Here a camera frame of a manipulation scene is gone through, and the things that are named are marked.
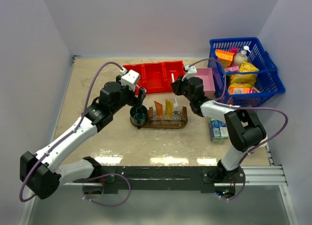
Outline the yellow toothpaste tube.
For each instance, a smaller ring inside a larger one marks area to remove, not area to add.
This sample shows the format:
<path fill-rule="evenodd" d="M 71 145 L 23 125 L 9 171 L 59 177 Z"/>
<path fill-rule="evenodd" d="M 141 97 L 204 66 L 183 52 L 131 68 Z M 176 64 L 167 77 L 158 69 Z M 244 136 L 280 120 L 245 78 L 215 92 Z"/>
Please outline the yellow toothpaste tube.
<path fill-rule="evenodd" d="M 173 113 L 174 103 L 168 99 L 166 99 L 165 103 L 166 103 L 165 114 L 169 118 Z"/>

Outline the dark green mug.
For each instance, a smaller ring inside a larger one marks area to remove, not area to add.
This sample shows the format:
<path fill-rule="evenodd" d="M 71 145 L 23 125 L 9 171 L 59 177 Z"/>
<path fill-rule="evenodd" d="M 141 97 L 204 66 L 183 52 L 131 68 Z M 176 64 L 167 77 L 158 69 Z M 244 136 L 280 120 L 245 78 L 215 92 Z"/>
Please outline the dark green mug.
<path fill-rule="evenodd" d="M 137 129 L 141 129 L 148 121 L 148 110 L 145 106 L 130 109 L 130 122 Z"/>

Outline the orange toothpaste tube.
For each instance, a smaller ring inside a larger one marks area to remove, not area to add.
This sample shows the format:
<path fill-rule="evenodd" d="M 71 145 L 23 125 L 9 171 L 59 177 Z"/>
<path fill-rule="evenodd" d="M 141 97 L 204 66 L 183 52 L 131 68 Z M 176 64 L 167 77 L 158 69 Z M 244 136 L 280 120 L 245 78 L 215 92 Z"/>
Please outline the orange toothpaste tube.
<path fill-rule="evenodd" d="M 154 101 L 154 104 L 155 104 L 157 116 L 162 117 L 163 116 L 163 105 L 157 101 Z"/>

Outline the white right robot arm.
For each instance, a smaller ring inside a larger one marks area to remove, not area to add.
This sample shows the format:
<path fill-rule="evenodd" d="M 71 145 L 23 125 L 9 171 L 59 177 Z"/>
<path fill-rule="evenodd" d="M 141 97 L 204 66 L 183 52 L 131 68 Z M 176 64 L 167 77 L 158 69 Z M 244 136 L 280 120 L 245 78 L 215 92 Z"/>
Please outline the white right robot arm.
<path fill-rule="evenodd" d="M 218 161 L 217 169 L 209 172 L 208 176 L 214 182 L 229 182 L 234 178 L 247 151 L 267 136 L 258 115 L 250 109 L 230 107 L 209 99 L 203 91 L 203 81 L 198 77 L 184 79 L 179 76 L 171 83 L 171 87 L 175 95 L 183 95 L 188 99 L 194 114 L 226 124 L 231 147 Z"/>

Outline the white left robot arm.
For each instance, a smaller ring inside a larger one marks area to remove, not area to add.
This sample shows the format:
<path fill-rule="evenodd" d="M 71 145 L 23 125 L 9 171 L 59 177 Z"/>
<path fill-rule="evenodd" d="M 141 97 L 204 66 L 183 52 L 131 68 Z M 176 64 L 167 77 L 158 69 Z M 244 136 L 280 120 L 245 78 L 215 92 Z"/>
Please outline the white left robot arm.
<path fill-rule="evenodd" d="M 20 201 L 27 202 L 23 198 L 25 187 L 40 199 L 46 199 L 66 183 L 79 179 L 98 181 L 101 177 L 100 164 L 93 158 L 85 157 L 69 165 L 63 165 L 62 162 L 82 143 L 107 126 L 121 108 L 126 105 L 140 108 L 146 94 L 142 87 L 138 91 L 138 95 L 135 95 L 135 91 L 128 85 L 107 82 L 99 96 L 83 111 L 81 118 L 65 133 L 34 154 L 28 151 L 24 153 L 19 164 L 22 181 Z"/>

